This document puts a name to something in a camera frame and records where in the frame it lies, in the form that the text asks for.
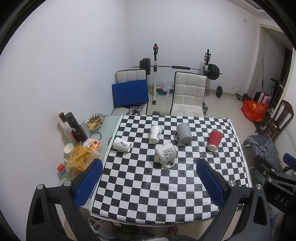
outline cup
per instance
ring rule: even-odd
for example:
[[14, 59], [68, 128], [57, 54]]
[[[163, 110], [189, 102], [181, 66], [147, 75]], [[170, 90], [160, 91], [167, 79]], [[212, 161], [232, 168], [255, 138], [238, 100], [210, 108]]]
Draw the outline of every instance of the cup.
[[68, 155], [71, 156], [71, 154], [74, 152], [74, 145], [72, 143], [69, 143], [65, 146], [64, 152]]
[[174, 133], [174, 139], [183, 144], [188, 144], [192, 141], [192, 134], [188, 123], [177, 125], [177, 131]]
[[217, 130], [211, 131], [207, 148], [210, 151], [215, 152], [218, 149], [218, 146], [222, 140], [222, 137], [223, 137], [223, 134], [220, 131], [217, 131]]
[[162, 131], [163, 131], [163, 129], [160, 126], [157, 126], [157, 125], [151, 126], [149, 140], [152, 144], [156, 144], [159, 142], [159, 138], [160, 138]]
[[172, 168], [175, 165], [175, 159], [178, 157], [178, 152], [171, 142], [156, 148], [155, 153], [159, 162], [167, 168]]
[[120, 137], [116, 137], [113, 142], [113, 148], [120, 151], [129, 152], [131, 149], [131, 143], [121, 139]]

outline black bottle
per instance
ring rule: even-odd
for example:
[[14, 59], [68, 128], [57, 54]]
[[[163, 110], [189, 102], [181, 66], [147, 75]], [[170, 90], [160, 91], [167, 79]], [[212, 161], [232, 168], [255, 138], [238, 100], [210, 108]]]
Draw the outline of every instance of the black bottle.
[[65, 115], [65, 119], [68, 122], [69, 126], [72, 128], [76, 136], [80, 139], [81, 143], [84, 143], [88, 136], [83, 131], [82, 127], [78, 124], [72, 112], [69, 112]]

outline black and white checkered mat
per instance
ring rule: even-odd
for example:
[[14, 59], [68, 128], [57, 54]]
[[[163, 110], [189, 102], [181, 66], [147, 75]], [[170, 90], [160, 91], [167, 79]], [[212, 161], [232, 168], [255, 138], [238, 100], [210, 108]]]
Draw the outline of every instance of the black and white checkered mat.
[[[173, 138], [179, 123], [189, 123], [193, 141], [183, 145]], [[158, 144], [149, 144], [151, 125], [164, 131]], [[218, 150], [206, 146], [212, 130], [223, 131]], [[196, 173], [196, 161], [205, 158], [226, 180], [249, 186], [243, 154], [229, 119], [176, 116], [123, 116], [117, 136], [132, 142], [129, 153], [109, 147], [105, 167], [93, 196], [94, 216], [136, 224], [174, 224], [214, 217], [218, 207]], [[165, 169], [155, 149], [172, 142], [178, 159]]]

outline yellow plastic bag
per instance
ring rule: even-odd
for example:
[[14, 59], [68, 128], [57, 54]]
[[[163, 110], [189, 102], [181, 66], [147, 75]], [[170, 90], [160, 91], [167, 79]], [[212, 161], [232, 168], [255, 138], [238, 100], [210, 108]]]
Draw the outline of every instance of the yellow plastic bag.
[[97, 153], [89, 147], [76, 146], [66, 165], [67, 177], [76, 177], [80, 172], [83, 172], [93, 159], [98, 158]]

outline brown wooden chair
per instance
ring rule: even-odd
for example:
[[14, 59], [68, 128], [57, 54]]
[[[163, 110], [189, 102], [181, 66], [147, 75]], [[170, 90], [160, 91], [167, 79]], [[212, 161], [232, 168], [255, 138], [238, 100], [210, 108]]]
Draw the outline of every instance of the brown wooden chair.
[[[281, 114], [278, 116], [279, 109], [281, 108], [282, 105], [284, 105], [284, 109], [281, 112]], [[291, 114], [291, 117], [283, 124], [283, 122], [285, 121], [285, 119], [289, 114]], [[262, 135], [269, 129], [271, 132], [270, 137], [275, 139], [282, 132], [282, 130], [284, 130], [286, 126], [290, 123], [293, 116], [294, 116], [294, 111], [291, 104], [288, 101], [282, 100], [274, 117], [271, 117], [270, 114], [267, 112], [263, 117], [263, 121], [259, 124], [255, 132], [258, 133], [259, 135]]]

